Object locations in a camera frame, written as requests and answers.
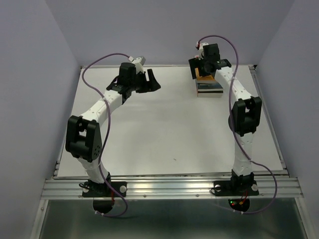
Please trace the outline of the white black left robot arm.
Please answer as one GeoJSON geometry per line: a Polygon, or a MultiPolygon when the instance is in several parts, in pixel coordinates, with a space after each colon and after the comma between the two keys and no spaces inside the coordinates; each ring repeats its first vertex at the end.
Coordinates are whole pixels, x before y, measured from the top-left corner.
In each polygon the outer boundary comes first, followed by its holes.
{"type": "Polygon", "coordinates": [[[122,106],[133,92],[138,94],[155,92],[161,88],[153,70],[138,70],[136,63],[120,65],[114,78],[100,99],[80,116],[71,116],[67,122],[65,149],[85,169],[88,180],[81,183],[83,197],[110,197],[119,183],[111,185],[110,173],[102,163],[105,147],[101,126],[110,123],[111,114],[122,106]]]}

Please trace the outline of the Little Women floral book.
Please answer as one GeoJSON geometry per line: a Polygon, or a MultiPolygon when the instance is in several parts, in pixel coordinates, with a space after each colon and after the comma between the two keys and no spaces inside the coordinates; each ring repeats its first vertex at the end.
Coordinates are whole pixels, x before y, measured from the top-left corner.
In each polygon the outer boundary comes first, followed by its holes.
{"type": "Polygon", "coordinates": [[[198,78],[196,82],[199,84],[215,84],[217,81],[214,78],[198,78]]]}

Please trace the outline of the Tale of Two Cities book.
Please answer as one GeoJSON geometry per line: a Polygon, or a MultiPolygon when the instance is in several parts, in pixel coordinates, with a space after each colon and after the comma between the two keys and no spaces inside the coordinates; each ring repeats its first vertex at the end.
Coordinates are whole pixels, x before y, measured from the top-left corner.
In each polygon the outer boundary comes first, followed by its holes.
{"type": "Polygon", "coordinates": [[[199,98],[215,98],[222,97],[223,91],[198,91],[197,96],[199,98]]]}

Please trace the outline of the Huckleberry Finn orange book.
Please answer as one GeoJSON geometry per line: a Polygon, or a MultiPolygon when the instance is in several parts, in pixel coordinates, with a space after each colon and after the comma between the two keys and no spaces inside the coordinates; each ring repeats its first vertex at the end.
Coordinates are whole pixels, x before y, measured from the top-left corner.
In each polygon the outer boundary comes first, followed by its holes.
{"type": "Polygon", "coordinates": [[[203,77],[201,68],[195,68],[195,76],[197,80],[203,77]]]}

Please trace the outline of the Nineteen Eighty Four blue book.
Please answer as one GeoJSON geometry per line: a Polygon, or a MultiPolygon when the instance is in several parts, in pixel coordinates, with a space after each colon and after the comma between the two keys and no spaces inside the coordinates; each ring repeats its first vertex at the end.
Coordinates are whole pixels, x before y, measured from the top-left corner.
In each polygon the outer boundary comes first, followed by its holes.
{"type": "Polygon", "coordinates": [[[197,83],[198,91],[223,91],[220,84],[207,84],[207,83],[197,83]]]}

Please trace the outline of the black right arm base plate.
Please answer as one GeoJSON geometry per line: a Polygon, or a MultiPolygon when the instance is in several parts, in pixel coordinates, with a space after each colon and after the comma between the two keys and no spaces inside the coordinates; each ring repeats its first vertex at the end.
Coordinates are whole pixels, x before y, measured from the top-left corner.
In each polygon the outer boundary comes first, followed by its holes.
{"type": "Polygon", "coordinates": [[[235,183],[229,181],[214,181],[210,189],[212,195],[227,197],[231,209],[245,213],[250,207],[250,196],[259,196],[256,181],[252,183],[235,183]]]}

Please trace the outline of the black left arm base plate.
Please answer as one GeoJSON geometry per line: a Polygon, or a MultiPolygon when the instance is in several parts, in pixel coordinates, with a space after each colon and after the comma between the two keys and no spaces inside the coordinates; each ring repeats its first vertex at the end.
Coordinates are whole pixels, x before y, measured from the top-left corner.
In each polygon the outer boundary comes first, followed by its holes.
{"type": "Polygon", "coordinates": [[[109,213],[115,204],[115,198],[119,198],[105,183],[97,184],[88,180],[79,183],[79,187],[82,188],[83,198],[94,198],[93,209],[99,213],[109,213]]]}

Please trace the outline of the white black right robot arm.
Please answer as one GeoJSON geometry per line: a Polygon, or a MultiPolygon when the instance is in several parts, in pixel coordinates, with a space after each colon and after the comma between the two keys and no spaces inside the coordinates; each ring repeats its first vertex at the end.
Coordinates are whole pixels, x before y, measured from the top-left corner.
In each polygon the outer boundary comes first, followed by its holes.
{"type": "Polygon", "coordinates": [[[260,124],[262,100],[252,96],[236,77],[227,59],[221,59],[217,44],[199,43],[198,54],[189,60],[192,77],[211,76],[228,93],[229,128],[235,140],[234,164],[227,181],[214,181],[215,196],[257,196],[252,169],[252,141],[260,124]]]}

